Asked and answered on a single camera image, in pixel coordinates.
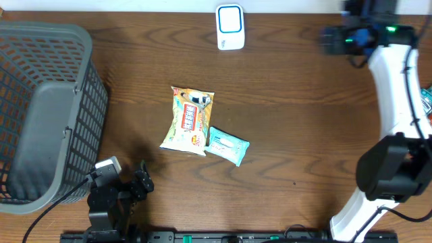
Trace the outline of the yellow chips snack bag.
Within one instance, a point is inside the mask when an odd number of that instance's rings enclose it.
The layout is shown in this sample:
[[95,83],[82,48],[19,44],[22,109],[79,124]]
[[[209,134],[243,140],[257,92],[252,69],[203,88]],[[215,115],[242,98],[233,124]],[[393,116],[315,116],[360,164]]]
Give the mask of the yellow chips snack bag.
[[205,156],[214,92],[173,86],[173,120],[161,149]]

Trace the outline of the light blue wet wipes pack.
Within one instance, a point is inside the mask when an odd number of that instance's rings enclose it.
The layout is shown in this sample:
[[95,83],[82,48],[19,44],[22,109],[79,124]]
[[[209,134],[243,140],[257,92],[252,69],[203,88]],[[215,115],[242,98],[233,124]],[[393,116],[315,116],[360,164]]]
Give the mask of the light blue wet wipes pack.
[[227,134],[215,127],[210,127],[209,143],[205,147],[205,151],[227,159],[239,167],[249,146],[249,141]]

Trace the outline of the blue mouthwash bottle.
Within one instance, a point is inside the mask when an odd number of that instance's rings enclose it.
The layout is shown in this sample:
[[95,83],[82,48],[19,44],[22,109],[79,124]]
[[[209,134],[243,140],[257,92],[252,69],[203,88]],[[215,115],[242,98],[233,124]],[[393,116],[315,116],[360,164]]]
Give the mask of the blue mouthwash bottle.
[[421,101],[423,105],[423,110],[427,114],[427,116],[431,115],[432,112],[432,94],[431,88],[422,88],[421,89]]

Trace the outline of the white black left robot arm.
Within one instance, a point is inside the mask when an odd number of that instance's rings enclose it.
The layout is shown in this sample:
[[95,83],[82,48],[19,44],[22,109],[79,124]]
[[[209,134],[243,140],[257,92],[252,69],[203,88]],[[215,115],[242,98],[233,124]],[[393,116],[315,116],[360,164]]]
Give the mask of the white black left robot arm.
[[131,238],[132,207],[147,198],[155,186],[141,161],[129,182],[122,182],[122,168],[117,157],[95,164],[89,173],[91,186],[87,198],[90,235],[93,242],[126,242]]

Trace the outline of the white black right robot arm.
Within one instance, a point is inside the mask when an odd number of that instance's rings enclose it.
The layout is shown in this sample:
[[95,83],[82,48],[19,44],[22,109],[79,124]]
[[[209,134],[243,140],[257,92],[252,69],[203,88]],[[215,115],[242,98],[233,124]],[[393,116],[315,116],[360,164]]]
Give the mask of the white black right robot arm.
[[411,26],[373,24],[349,28],[329,26],[320,44],[330,55],[364,55],[372,73],[379,113],[379,142],[356,166],[356,190],[330,220],[336,242],[364,242],[367,232],[385,213],[420,223],[395,210],[431,183],[431,124],[423,110],[417,72],[422,38]]

